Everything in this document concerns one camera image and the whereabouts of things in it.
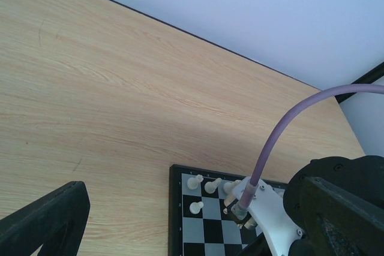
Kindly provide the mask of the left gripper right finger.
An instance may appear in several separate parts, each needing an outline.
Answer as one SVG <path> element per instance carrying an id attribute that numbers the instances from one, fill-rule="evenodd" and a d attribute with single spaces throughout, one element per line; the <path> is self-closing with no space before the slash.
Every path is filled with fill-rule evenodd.
<path id="1" fill-rule="evenodd" d="M 383 209 L 319 177 L 304 179 L 300 207 L 316 255 L 383 255 Z"/>

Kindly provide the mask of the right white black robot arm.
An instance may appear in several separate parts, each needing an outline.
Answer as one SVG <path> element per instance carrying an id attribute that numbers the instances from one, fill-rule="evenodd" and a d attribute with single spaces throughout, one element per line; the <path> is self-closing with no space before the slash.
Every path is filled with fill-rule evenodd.
<path id="1" fill-rule="evenodd" d="M 303 231 L 289 255 L 383 255 L 383 158 L 314 159 L 290 180 L 284 210 Z"/>

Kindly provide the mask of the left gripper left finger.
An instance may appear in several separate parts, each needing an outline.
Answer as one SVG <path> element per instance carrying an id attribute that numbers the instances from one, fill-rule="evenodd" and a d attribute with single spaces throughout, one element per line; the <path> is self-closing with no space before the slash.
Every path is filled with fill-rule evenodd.
<path id="1" fill-rule="evenodd" d="M 85 183 L 66 183 L 1 219 L 1 255 L 77 255 L 90 207 Z"/>

